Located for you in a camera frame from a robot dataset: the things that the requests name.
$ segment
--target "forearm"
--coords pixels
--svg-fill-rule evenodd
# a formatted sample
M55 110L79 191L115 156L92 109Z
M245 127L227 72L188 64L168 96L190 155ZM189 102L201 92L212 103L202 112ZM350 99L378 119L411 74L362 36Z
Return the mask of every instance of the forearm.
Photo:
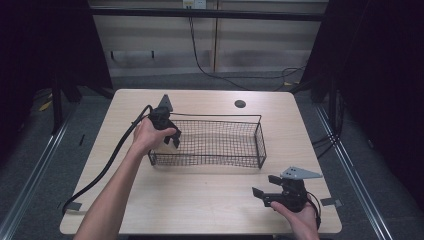
M145 150L128 151L117 171L86 213L74 239L116 239Z

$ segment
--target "black curtain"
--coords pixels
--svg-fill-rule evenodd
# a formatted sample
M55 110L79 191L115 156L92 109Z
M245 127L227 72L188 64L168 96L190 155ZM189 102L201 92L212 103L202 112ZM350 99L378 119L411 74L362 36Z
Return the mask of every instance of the black curtain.
M424 209L424 3L332 0L302 82L330 77L394 175Z
M93 18L58 8L88 8L85 0L0 2L0 157L13 147L34 93L59 79L65 93L76 85L112 88Z

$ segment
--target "black wire basket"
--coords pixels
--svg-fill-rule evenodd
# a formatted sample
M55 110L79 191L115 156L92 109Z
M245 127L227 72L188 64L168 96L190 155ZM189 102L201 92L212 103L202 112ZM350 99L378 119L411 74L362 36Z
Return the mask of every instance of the black wire basket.
M171 152L161 149L151 150L148 156L152 165L217 164L262 168L266 151L260 115L172 115L187 118L187 120L171 119L182 132L180 144ZM236 121L225 120L229 118L233 120L234 117L237 118ZM252 117L257 121L243 121L243 119L251 120Z

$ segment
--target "black cable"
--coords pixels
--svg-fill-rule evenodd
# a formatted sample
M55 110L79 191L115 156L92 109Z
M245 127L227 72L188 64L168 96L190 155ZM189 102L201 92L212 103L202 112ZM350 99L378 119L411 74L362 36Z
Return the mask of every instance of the black cable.
M234 85L234 86L236 86L236 87L238 87L238 88L241 88L241 89L243 89L243 90L246 90L246 91L252 91L252 90L251 90L251 89L248 89L248 88L246 88L246 87L243 87L243 86L241 86L241 85L238 85L238 84L234 83L233 81L231 81L231 80L229 80L229 79L237 79L237 78L250 78L250 79L277 79L277 78L283 78L283 84L282 84L282 85L280 85L280 86L279 86L278 88L276 88L275 90L273 90L273 91L278 91L279 89L281 89L281 88L284 86L284 83L285 83L284 78L285 78L285 77L290 76L290 75L294 74L295 72L297 72L297 71L299 71L299 70L303 70L303 69L306 67L306 66L302 66L302 67L299 67L299 68L285 68L285 69L282 71L281 76L275 76L275 77L252 77L252 76L220 77L220 76L216 76L216 75L212 75L212 74L206 73L206 72L202 69L202 67L200 66L200 64L199 64L199 60L198 60L198 57L197 57L196 41L195 41L195 38L194 38L194 25L193 25L193 18L191 18L191 17L189 18L189 23L190 23L190 33L191 33L191 41L192 41L192 44L193 44L194 58L196 59L197 67L199 68L199 70L200 70L203 74L205 74L205 75L206 75L206 76L208 76L208 77L216 78L216 79L220 79L220 80L224 80L224 81L226 81L226 82L228 82L228 83L230 83L230 84L232 84L232 85ZM294 70L294 71L293 71L293 72L291 72L291 73L288 73L287 75L284 75L284 72L285 72L285 71L287 71L287 70Z
M96 185L100 181L100 179L103 178L103 176L106 174L106 172L109 170L110 166L112 165L113 161L115 160L116 156L118 155L119 150L121 149L121 147L124 144L125 140L131 134L131 132L134 130L134 128L137 127L138 123L140 123L141 120L143 120L143 118L145 117L144 116L144 113L147 111L147 109L149 109L150 112L153 110L152 106L147 105L143 109L143 111L141 111L140 115L136 118L136 120L131 123L131 126L128 128L128 130L121 137L121 140L119 140L118 145L116 145L115 150L112 153L112 156L110 157L109 161L106 163L106 166L103 168L103 170L100 172L100 174L93 181L91 181L86 187L84 187L82 190L80 190L79 192L77 192L75 195L73 195L71 198L69 198L65 202L65 204L62 207L62 214L63 215L65 215L66 209L67 209L68 205L71 202L73 202L75 199L77 199L78 197L80 197L82 194L84 194L85 192L87 192L88 190L90 190L94 185Z
M315 210L315 220L316 220L316 223L317 223L317 229L319 229L319 227L321 225L321 205L319 204L319 201L318 201L317 197L315 197L315 195L313 195L310 192L307 192L307 193L309 195L311 195L312 197L314 197L315 201L318 204L318 209L317 209L316 204L314 204L314 202L312 202L311 199L306 198L306 200L309 202L309 204L311 204L312 208Z
M331 141L331 145L326 148L321 154L319 154L317 156L317 159L319 159L320 157L322 157L325 153L327 153L331 147L333 147L337 142L340 141L340 136L342 134L342 129L343 129L343 123L344 123L344 112L345 112L345 102L343 101L343 99L341 98L340 94L339 94L339 104L338 104L338 126L336 127L336 129L328 136L325 136L317 141L312 142L312 145L316 145L318 143L322 143L322 142L327 142L327 141ZM314 148L320 148L322 146L325 146L326 143L321 144L319 146L315 146Z
M296 87L290 89L288 92L290 92L291 94L294 95L298 92L310 89L316 82L318 82L321 79L321 77L322 77L321 75L318 75L318 76L312 78L309 81L302 82L299 85L297 85Z

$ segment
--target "light wood tabletop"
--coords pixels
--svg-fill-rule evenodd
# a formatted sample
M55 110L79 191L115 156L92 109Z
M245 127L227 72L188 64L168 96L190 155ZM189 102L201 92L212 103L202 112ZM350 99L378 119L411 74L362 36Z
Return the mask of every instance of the light wood tabletop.
M302 117L290 93L130 90L116 92L94 143L75 192L90 183L109 160L118 141L146 105L156 107L168 94L175 113L210 115L262 115L267 158L262 169L227 165L152 166L144 157L132 188L121 234L281 234L291 232L288 222L253 197L252 187L279 193L268 175L295 166L322 173ZM246 103L235 106L237 100ZM60 230L74 234L86 211L125 156L132 135L124 143L108 173L76 202L80 211L68 210ZM330 198L323 178L306 179L306 189L318 199ZM333 205L322 207L319 232L341 230Z

